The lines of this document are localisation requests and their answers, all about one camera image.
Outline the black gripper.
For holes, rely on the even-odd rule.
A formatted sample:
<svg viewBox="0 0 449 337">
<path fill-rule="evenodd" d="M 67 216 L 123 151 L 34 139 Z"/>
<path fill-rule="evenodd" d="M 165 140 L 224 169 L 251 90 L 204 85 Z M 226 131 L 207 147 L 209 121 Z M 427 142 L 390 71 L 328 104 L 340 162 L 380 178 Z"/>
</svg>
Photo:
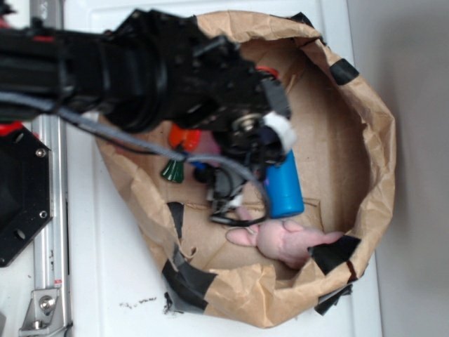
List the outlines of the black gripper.
<svg viewBox="0 0 449 337">
<path fill-rule="evenodd" d="M 222 153 L 263 169 L 297 140 L 281 82 L 224 35 L 190 18 L 154 14 L 154 125 L 210 131 Z"/>
</svg>

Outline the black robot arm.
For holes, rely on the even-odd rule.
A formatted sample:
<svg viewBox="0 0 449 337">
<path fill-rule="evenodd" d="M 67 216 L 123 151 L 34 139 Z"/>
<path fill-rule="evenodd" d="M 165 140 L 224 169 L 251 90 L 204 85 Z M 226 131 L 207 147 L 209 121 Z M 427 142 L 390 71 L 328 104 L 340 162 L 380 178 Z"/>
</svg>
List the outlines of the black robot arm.
<svg viewBox="0 0 449 337">
<path fill-rule="evenodd" d="M 90 111 L 114 126 L 104 138 L 139 154 L 156 149 L 122 133 L 152 131 L 164 121 L 212 133 L 224 156 L 252 169 L 285 161 L 296 139 L 281 82 L 192 18 L 136 10 L 102 34 L 40 20 L 1 30 L 2 136 L 41 114 L 83 128 Z"/>
</svg>

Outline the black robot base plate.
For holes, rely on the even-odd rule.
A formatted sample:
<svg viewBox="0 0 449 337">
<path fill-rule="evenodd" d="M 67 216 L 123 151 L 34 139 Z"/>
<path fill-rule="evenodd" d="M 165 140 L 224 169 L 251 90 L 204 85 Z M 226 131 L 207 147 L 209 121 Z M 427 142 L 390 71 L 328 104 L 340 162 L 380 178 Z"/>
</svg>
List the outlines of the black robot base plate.
<svg viewBox="0 0 449 337">
<path fill-rule="evenodd" d="M 30 130 L 1 132 L 1 267 L 52 219 L 51 150 Z"/>
</svg>

